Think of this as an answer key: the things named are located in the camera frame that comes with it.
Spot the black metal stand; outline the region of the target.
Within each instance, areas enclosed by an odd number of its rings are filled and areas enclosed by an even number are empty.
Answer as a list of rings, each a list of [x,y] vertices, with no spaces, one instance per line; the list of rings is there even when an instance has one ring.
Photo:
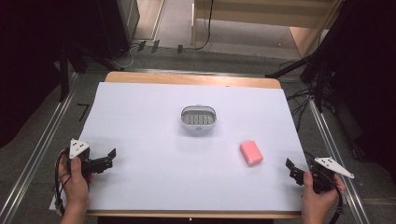
[[[60,49],[60,102],[63,102],[67,94],[70,92],[68,65],[71,64],[76,72],[85,73],[88,69],[88,65],[83,59],[84,56],[94,59],[96,62],[103,65],[110,71],[122,70],[119,65],[114,65],[113,63],[106,61],[103,57],[93,53],[91,50],[83,47],[78,42],[69,40],[64,41]]]
[[[303,83],[309,83],[313,80],[314,76],[318,76],[317,85],[314,89],[314,103],[318,111],[321,112],[324,77],[330,73],[330,54],[332,51],[332,47],[335,44],[334,39],[340,32],[342,23],[343,19],[341,17],[336,19],[329,32],[323,38],[323,41],[321,42],[319,47],[313,53],[297,61],[296,63],[287,66],[286,68],[274,72],[273,74],[265,75],[265,77],[279,78],[304,65],[305,69],[300,75],[300,79]]]

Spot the light wooden shelf unit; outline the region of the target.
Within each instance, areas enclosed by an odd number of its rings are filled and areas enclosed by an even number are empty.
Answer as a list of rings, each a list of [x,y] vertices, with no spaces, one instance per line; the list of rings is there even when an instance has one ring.
[[[306,57],[322,32],[337,19],[343,0],[194,0],[191,45],[196,47],[197,20],[237,21],[288,26],[297,50]]]

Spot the person's right hand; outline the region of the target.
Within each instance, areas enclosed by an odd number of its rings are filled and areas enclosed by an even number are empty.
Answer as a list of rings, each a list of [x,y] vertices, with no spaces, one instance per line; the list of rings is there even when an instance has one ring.
[[[338,198],[336,189],[345,190],[346,186],[341,178],[336,175],[335,189],[325,193],[317,194],[313,190],[313,177],[310,172],[304,173],[304,194],[302,195],[302,214],[323,214],[332,207],[335,200]]]

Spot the metal floor rail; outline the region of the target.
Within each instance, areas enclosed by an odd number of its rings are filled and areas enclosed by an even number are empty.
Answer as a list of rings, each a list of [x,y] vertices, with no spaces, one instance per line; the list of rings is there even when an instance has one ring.
[[[309,101],[310,110],[313,114],[313,117],[318,125],[318,129],[324,141],[324,144],[327,148],[328,155],[335,159],[340,165],[343,167],[345,163],[341,157],[341,154],[338,150],[337,145],[335,144],[331,131],[328,127],[328,124],[324,118],[324,115],[318,111],[315,101]],[[346,184],[346,202],[349,205],[351,213],[357,224],[371,224],[367,213],[364,210],[363,203],[361,201],[361,197],[357,192],[357,189],[354,186],[353,180],[348,177],[342,176],[344,183]]]
[[[81,74],[78,73],[74,73],[70,77],[68,81],[70,92],[67,93],[64,99],[57,104],[45,130],[43,131],[38,142],[36,143],[28,162],[25,164],[21,175],[19,176],[11,192],[8,194],[5,205],[0,211],[0,224],[10,224],[11,220],[14,218],[22,199],[26,191],[28,190],[35,176],[35,173],[47,152],[47,149],[49,148],[50,141],[55,135],[58,126],[61,123],[64,114],[70,105],[80,78]]]

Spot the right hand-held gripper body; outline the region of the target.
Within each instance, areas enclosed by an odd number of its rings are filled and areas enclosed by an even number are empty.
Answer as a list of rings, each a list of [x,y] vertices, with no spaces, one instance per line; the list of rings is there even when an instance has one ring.
[[[313,163],[310,165],[310,171],[313,177],[313,189],[315,193],[332,190],[335,183],[334,176],[336,174],[343,175],[351,179],[355,177],[332,157],[314,158]]]

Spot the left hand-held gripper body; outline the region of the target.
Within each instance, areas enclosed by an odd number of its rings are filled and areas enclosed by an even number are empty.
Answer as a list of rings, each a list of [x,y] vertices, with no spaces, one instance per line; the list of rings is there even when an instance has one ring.
[[[66,167],[71,172],[71,160],[79,157],[81,160],[81,174],[88,176],[91,174],[100,174],[105,170],[105,160],[90,158],[90,145],[76,139],[70,141],[70,147],[66,150]]]

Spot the black curtain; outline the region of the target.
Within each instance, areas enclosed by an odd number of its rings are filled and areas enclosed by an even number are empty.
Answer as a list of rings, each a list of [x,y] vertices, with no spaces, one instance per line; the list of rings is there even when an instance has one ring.
[[[0,0],[0,148],[60,84],[60,49],[91,1]]]
[[[396,184],[396,0],[345,0],[332,30],[341,121],[358,157]]]

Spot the dark cabinet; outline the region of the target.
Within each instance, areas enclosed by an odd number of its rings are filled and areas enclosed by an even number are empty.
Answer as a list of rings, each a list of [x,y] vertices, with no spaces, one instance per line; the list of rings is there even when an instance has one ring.
[[[115,59],[128,50],[140,19],[137,0],[97,0],[103,26],[104,50],[108,59]]]

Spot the person's left hand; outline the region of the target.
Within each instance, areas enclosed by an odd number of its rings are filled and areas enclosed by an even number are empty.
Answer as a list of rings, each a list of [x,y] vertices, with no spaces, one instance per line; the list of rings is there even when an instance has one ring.
[[[81,213],[85,215],[90,204],[89,185],[81,174],[80,158],[71,160],[71,170],[67,170],[65,155],[62,155],[58,174],[66,196],[64,214]]]

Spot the white soap dish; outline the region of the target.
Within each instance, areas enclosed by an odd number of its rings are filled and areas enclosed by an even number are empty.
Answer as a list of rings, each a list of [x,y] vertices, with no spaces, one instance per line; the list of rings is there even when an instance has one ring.
[[[181,111],[180,121],[191,130],[210,130],[217,122],[217,114],[208,105],[189,105]]]

